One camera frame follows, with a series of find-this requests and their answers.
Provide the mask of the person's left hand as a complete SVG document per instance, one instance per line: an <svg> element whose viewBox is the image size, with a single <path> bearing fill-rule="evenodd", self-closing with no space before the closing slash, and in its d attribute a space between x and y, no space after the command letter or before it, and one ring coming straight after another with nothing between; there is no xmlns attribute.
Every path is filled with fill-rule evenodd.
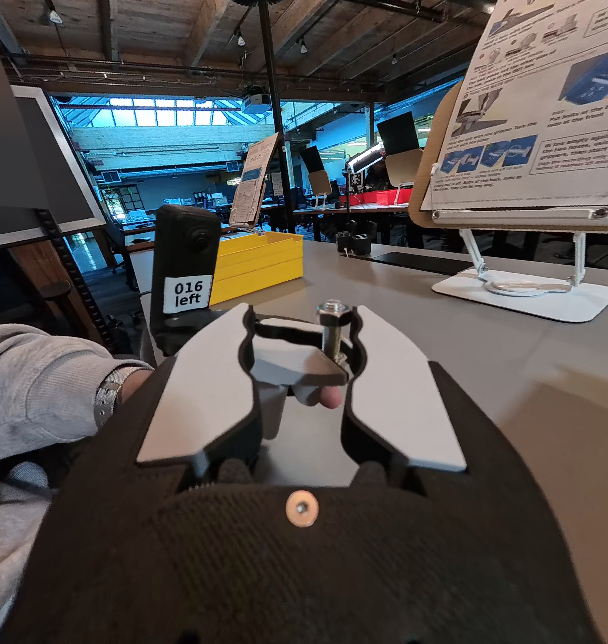
<svg viewBox="0 0 608 644"><path fill-rule="evenodd" d="M121 405L130 398L153 373L154 370L136 369L129 374L118 389L116 404ZM315 388L312 397L313 405L320 404L331 410L340 407L342 403L342 394L337 387Z"/></svg>

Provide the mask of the black vertical pole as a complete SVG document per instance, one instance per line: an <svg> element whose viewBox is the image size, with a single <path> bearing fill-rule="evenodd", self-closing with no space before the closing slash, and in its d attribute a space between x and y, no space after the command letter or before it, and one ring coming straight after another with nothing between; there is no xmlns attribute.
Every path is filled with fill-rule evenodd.
<svg viewBox="0 0 608 644"><path fill-rule="evenodd" d="M284 216L288 232L296 232L295 221L293 219L293 207L291 198L290 177L288 173L288 163L285 151L285 140L283 131L283 120L279 90L277 85L277 75L274 59L274 44L270 24L270 15L267 1L258 1L258 11L260 14L260 25L265 54L265 64L268 76L268 85L271 98L271 107L274 119L274 126L277 133L277 155L281 172L281 181L284 197Z"/></svg>

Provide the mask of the yellow plastic bin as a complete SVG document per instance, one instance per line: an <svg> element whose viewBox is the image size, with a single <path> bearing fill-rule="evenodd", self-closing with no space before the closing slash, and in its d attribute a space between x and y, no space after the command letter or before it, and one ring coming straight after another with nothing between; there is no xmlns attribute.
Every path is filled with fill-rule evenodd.
<svg viewBox="0 0 608 644"><path fill-rule="evenodd" d="M219 242L210 305L303 276L303 236L267 231Z"/></svg>

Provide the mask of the person's left forearm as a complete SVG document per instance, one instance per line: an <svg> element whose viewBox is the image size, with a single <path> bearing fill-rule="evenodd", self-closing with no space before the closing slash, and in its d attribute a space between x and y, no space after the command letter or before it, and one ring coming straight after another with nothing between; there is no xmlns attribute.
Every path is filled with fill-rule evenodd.
<svg viewBox="0 0 608 644"><path fill-rule="evenodd" d="M93 436L99 384L125 365L153 370L90 340L0 325L0 461Z"/></svg>

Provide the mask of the silver wristwatch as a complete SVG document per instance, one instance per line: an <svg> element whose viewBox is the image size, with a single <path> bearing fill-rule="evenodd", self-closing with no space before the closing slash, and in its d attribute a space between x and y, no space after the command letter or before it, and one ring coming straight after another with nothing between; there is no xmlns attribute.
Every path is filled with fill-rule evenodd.
<svg viewBox="0 0 608 644"><path fill-rule="evenodd" d="M139 366L120 366L110 372L99 384L93 406L95 424L98 429L103 427L114 414L125 380L139 370Z"/></svg>

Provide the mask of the silver bolt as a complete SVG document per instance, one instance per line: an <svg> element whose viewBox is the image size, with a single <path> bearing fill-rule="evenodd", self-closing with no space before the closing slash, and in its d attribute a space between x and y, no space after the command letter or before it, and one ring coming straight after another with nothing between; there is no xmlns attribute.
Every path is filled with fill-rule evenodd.
<svg viewBox="0 0 608 644"><path fill-rule="evenodd" d="M328 301L317 307L318 324L324 327L340 328L351 323L353 311L339 301Z"/></svg>

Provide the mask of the white light panel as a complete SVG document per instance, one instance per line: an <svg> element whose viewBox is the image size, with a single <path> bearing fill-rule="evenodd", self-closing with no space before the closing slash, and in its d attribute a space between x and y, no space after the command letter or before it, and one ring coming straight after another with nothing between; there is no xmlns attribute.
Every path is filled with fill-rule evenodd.
<svg viewBox="0 0 608 644"><path fill-rule="evenodd" d="M351 174L358 174L383 160L385 154L384 143L380 141L371 148L351 157L346 162L346 167Z"/></svg>

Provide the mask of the steel hex bolt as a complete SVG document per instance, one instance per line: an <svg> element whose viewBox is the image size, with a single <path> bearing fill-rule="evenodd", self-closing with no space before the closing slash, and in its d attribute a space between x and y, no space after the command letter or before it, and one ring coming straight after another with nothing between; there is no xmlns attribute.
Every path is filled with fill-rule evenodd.
<svg viewBox="0 0 608 644"><path fill-rule="evenodd" d="M323 328L322 352L327 358L332 359L333 362L335 362L337 365L341 365L344 360L342 357L343 354L340 348L341 337L342 337L341 334L342 334L342 329L344 327L345 326L340 328L330 328L330 327L322 326Z"/></svg>

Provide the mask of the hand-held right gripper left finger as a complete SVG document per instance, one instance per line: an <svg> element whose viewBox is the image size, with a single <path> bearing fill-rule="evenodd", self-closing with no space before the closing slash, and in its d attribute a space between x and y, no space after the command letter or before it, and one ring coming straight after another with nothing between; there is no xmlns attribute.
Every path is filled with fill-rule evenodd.
<svg viewBox="0 0 608 644"><path fill-rule="evenodd" d="M256 459L263 429L251 373L255 324L253 307L239 304L179 350L137 464L187 464L202 479L227 459Z"/></svg>

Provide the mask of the black toothed stand pole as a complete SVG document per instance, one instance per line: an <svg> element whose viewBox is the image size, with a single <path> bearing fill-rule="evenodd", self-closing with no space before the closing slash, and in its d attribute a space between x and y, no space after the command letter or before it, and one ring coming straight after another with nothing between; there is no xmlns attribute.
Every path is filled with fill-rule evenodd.
<svg viewBox="0 0 608 644"><path fill-rule="evenodd" d="M116 344L114 342L113 336L82 276L82 273L78 269L78 266L66 245L65 237L59 231L52 214L49 210L46 209L35 209L34 212L47 238L53 245L62 265L66 269L68 276L71 278L71 282L74 285L74 288L78 293L86 312L91 318L93 325L97 329L102 343L107 350L109 350L111 353L115 353Z"/></svg>

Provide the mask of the instruction sheet on white stand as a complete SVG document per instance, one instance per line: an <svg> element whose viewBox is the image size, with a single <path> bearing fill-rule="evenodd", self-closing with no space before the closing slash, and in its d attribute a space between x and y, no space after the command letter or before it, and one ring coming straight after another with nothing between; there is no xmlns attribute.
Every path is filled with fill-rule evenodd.
<svg viewBox="0 0 608 644"><path fill-rule="evenodd" d="M583 285L587 233L608 233L608 205L518 209L435 209L423 206L430 180L438 168L437 158L462 83L448 92L435 113L412 189L409 215L422 227L457 230L469 252L473 268L437 283L432 289L440 294L555 321L591 321L608 306L608 287ZM549 279L493 270L481 255L473 236L474 230L571 232L573 273L567 279Z"/></svg>

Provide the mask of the distant work table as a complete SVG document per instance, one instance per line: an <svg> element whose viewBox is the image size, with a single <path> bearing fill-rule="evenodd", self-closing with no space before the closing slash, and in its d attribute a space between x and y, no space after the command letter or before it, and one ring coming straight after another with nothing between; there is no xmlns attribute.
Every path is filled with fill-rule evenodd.
<svg viewBox="0 0 608 644"><path fill-rule="evenodd" d="M337 232L353 230L358 234L374 233L375 243L389 245L391 231L396 225L410 221L408 204L361 204L349 207L340 204L325 207L307 207L293 212L297 225L311 225L316 242L335 241Z"/></svg>

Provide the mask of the grey desk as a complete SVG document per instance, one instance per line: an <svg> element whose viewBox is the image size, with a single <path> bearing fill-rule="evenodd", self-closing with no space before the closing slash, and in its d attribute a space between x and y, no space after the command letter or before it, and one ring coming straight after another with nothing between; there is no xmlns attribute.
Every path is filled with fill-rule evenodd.
<svg viewBox="0 0 608 644"><path fill-rule="evenodd" d="M458 382L518 450L565 535L608 643L608 307L566 324L437 294L444 277L305 241L303 277L213 305L316 321L317 305L365 305Z"/></svg>

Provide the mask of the tan board stand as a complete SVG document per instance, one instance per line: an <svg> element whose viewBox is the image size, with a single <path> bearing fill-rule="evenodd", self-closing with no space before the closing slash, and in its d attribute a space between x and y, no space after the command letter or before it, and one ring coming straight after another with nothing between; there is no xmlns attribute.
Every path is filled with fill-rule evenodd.
<svg viewBox="0 0 608 644"><path fill-rule="evenodd" d="M314 208L324 208L332 194L332 185L325 169L308 174L310 187L315 198Z"/></svg>
<svg viewBox="0 0 608 644"><path fill-rule="evenodd" d="M422 148L417 148L396 154L387 154L384 158L389 182L396 187L396 197L393 205L409 202L409 197L400 197L400 194L402 190L413 188L423 152Z"/></svg>

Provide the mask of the wooden post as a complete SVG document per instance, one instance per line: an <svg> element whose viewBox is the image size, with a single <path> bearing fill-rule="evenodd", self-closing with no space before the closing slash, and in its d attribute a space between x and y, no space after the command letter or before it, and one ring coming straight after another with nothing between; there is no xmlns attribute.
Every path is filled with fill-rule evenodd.
<svg viewBox="0 0 608 644"><path fill-rule="evenodd" d="M75 287L71 268L68 268L60 259L51 241L42 240L21 244L9 248L9 251L36 288L68 281L71 284L69 299L85 328L86 337L103 347L106 346L86 303Z"/></svg>

